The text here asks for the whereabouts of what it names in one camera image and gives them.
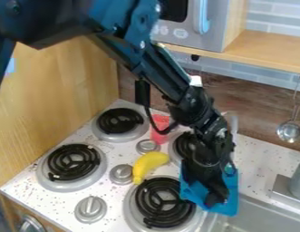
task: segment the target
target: toy stove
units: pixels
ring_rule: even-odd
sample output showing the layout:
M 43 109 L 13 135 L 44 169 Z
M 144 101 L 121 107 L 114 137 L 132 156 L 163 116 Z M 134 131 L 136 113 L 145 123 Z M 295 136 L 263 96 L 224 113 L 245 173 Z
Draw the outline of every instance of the toy stove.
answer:
M 67 231 L 198 231 L 207 213 L 179 198 L 174 165 L 193 149 L 189 134 L 179 127 L 169 145 L 154 146 L 149 127 L 141 106 L 116 101 L 21 175 L 34 184 L 22 190 L 17 180 L 19 200 Z M 132 184 L 132 166 L 144 152 L 170 148 L 171 163 Z

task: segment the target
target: wooden shelf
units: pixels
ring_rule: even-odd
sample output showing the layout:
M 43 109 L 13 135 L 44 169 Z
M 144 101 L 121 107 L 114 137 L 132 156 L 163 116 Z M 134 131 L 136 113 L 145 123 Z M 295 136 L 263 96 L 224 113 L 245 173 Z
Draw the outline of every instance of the wooden shelf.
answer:
M 223 53 L 165 45 L 171 51 L 300 73 L 300 37 L 246 30 Z

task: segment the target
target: yellow banana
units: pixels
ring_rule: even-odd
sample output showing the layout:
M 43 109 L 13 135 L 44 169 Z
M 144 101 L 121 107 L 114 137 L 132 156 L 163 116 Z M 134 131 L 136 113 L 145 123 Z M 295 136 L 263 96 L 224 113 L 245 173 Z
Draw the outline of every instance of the yellow banana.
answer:
M 169 161 L 169 155 L 151 151 L 141 156 L 133 166 L 133 183 L 140 185 L 145 175 L 152 169 L 156 169 Z

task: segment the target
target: silver faucet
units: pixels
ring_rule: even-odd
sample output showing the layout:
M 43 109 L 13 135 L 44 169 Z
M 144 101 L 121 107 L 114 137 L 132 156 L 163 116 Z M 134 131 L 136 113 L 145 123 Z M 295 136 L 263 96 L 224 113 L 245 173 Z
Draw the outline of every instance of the silver faucet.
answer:
M 276 176 L 272 199 L 300 209 L 300 164 L 292 178 Z

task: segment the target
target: black coil burner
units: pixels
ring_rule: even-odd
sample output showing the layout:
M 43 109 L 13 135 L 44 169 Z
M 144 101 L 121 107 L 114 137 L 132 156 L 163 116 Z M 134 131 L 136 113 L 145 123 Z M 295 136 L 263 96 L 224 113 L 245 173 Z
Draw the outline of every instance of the black coil burner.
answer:
M 122 134 L 143 123 L 144 119 L 138 112 L 125 108 L 106 111 L 97 120 L 98 126 L 106 134 Z
M 184 132 L 174 141 L 175 151 L 183 159 L 191 158 L 196 148 L 196 137 L 190 132 Z
M 100 164 L 100 155 L 88 145 L 64 145 L 50 154 L 47 164 L 51 181 L 75 180 L 93 171 Z
M 164 199 L 162 194 L 173 199 Z M 137 208 L 148 228 L 171 228 L 186 222 L 196 205 L 179 198 L 179 182 L 170 178 L 145 180 L 135 194 Z

